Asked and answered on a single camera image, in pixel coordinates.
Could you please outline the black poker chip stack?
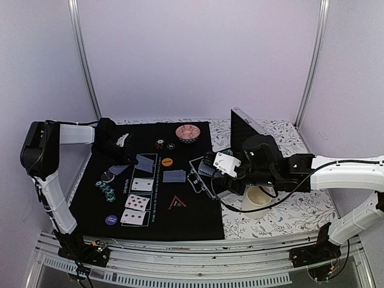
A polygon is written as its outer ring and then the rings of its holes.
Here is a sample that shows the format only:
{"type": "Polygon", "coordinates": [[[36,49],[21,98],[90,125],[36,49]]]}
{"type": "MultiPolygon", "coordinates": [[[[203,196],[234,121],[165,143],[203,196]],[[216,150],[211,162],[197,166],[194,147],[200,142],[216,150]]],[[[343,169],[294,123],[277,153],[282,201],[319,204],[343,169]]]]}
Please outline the black poker chip stack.
{"type": "Polygon", "coordinates": [[[168,150],[170,150],[170,151],[174,151],[175,150],[175,144],[174,143],[169,143],[168,145],[167,145],[167,149],[168,150]]]}

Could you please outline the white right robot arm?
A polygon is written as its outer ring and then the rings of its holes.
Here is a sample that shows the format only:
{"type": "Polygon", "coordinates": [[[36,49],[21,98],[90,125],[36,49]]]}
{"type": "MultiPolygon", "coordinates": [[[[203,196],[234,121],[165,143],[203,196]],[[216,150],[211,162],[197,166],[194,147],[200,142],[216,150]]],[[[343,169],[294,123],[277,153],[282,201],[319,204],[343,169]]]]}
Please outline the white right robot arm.
{"type": "Polygon", "coordinates": [[[239,194],[246,186],[272,187],[293,193],[323,189],[363,189],[372,194],[340,219],[320,228],[310,249],[314,261],[322,262],[334,247],[383,218],[383,157],[343,159],[295,154],[283,157],[274,138],[256,134],[247,138],[239,153],[208,152],[203,162],[223,174],[220,184],[239,194]]]}

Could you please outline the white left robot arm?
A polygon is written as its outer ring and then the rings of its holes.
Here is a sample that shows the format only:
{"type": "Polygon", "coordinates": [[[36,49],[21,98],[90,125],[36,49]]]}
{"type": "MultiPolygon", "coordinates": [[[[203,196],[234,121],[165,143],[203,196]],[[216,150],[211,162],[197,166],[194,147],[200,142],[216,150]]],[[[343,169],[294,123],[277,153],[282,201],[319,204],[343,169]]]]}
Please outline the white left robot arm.
{"type": "Polygon", "coordinates": [[[31,123],[20,152],[20,163],[31,177],[54,229],[60,234],[71,235],[77,227],[59,182],[60,146],[90,145],[92,151],[117,165],[137,164],[128,134],[112,140],[116,129],[116,123],[109,118],[88,123],[54,120],[31,123]]]}

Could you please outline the eight of diamonds card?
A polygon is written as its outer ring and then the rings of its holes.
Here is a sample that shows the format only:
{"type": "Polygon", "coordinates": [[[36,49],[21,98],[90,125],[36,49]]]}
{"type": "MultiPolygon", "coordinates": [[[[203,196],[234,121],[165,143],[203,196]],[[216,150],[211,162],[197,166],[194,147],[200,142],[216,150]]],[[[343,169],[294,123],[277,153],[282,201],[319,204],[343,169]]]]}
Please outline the eight of diamonds card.
{"type": "Polygon", "coordinates": [[[125,202],[125,208],[137,211],[145,211],[148,203],[150,202],[150,199],[150,197],[129,194],[125,202]]]}

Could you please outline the four of diamonds card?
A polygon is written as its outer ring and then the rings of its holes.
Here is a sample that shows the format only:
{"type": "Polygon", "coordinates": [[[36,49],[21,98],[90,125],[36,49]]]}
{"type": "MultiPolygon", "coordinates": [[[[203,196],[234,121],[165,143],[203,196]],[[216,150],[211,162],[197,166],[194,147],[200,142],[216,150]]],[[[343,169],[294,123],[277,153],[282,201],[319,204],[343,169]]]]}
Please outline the four of diamonds card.
{"type": "Polygon", "coordinates": [[[121,223],[141,226],[143,224],[145,216],[146,211],[125,209],[121,217],[121,223]]]}

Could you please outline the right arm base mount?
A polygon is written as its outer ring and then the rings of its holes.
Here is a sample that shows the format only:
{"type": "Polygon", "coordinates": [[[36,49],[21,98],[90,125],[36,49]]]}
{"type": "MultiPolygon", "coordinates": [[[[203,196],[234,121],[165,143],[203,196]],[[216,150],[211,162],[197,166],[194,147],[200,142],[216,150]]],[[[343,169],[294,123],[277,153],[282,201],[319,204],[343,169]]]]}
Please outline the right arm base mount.
{"type": "Polygon", "coordinates": [[[310,277],[318,282],[328,281],[332,278],[341,256],[340,246],[329,241],[330,226],[330,223],[326,223],[320,228],[314,244],[293,248],[289,251],[289,259],[294,268],[330,261],[325,267],[309,269],[310,277]]]}

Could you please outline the orange big blind button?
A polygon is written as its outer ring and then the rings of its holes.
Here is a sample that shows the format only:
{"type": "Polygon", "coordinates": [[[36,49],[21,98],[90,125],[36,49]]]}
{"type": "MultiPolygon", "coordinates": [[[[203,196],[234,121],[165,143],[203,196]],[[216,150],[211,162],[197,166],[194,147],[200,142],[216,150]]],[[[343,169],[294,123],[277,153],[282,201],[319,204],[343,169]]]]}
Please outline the orange big blind button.
{"type": "Polygon", "coordinates": [[[161,164],[164,167],[170,167],[173,164],[173,160],[171,158],[164,158],[162,159],[161,164]]]}

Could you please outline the clear acrylic dealer button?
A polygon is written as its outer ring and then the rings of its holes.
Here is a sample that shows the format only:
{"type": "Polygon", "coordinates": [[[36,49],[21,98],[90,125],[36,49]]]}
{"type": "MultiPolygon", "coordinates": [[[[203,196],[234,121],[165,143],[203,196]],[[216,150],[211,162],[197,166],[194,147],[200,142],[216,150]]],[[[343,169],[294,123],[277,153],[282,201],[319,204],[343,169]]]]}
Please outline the clear acrylic dealer button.
{"type": "Polygon", "coordinates": [[[110,183],[114,180],[115,175],[111,171],[106,171],[101,175],[101,181],[110,183]]]}

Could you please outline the three of diamonds card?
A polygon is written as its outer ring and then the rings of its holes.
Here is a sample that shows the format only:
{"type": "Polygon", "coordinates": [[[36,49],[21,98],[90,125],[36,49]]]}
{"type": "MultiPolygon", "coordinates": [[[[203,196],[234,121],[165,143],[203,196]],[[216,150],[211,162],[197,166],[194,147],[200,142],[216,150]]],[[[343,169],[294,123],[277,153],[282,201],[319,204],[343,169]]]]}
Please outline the three of diamonds card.
{"type": "Polygon", "coordinates": [[[154,183],[154,179],[134,178],[132,180],[131,189],[133,191],[151,192],[153,183],[154,183]]]}

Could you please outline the red triangular all-in marker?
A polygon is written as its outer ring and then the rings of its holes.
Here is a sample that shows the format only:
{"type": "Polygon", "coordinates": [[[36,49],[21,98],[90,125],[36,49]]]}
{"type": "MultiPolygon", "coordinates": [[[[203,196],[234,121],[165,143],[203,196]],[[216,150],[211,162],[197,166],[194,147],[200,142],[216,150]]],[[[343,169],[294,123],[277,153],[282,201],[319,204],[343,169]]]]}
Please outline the red triangular all-in marker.
{"type": "Polygon", "coordinates": [[[187,205],[178,196],[174,196],[173,200],[169,205],[168,210],[184,209],[186,207],[187,205]]]}

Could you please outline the purple small blind button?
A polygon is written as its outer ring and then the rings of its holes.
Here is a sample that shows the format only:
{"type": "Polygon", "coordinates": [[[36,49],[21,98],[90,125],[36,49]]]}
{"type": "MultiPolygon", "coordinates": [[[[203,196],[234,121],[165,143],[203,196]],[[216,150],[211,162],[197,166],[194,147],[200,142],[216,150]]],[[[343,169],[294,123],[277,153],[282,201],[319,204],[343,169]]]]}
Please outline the purple small blind button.
{"type": "Polygon", "coordinates": [[[114,226],[118,222],[118,217],[115,215],[109,215],[105,218],[105,223],[108,226],[114,226]]]}

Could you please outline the dealt blue card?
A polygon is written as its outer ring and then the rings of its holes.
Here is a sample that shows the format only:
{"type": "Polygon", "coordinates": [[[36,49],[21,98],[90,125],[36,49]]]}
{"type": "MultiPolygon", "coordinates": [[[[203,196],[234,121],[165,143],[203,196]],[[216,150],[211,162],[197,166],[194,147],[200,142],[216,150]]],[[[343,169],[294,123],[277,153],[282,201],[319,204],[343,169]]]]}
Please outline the dealt blue card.
{"type": "Polygon", "coordinates": [[[109,167],[109,172],[117,176],[120,175],[128,167],[129,165],[113,165],[109,167]]]}
{"type": "Polygon", "coordinates": [[[186,171],[169,170],[163,172],[163,183],[184,183],[186,181],[186,171]]]}

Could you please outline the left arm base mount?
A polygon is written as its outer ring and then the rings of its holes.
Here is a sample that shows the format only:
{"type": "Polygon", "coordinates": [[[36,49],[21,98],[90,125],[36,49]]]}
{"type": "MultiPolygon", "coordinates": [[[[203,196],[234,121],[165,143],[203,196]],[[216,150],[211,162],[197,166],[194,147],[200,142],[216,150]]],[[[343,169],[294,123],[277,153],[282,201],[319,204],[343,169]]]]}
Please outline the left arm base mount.
{"type": "Polygon", "coordinates": [[[60,243],[58,256],[73,260],[79,264],[90,264],[105,268],[109,261],[110,250],[108,244],[101,240],[87,244],[81,232],[61,234],[55,232],[60,243]]]}

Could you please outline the green blue poker chip stack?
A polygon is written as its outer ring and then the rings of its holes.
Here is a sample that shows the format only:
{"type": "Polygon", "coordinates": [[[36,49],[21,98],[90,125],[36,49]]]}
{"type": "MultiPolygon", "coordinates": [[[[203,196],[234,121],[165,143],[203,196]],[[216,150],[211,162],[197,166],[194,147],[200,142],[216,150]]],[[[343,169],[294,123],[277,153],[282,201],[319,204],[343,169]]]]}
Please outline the green blue poker chip stack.
{"type": "Polygon", "coordinates": [[[104,194],[107,202],[114,202],[116,199],[115,190],[103,181],[98,181],[95,186],[104,194]]]}

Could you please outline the blue playing card deck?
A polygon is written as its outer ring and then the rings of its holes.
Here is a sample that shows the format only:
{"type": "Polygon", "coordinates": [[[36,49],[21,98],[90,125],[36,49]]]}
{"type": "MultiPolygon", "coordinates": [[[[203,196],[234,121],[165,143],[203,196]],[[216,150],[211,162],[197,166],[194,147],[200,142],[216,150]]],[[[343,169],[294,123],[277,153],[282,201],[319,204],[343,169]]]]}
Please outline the blue playing card deck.
{"type": "Polygon", "coordinates": [[[202,176],[221,178],[223,175],[216,168],[211,167],[202,160],[198,166],[198,174],[202,176]]]}

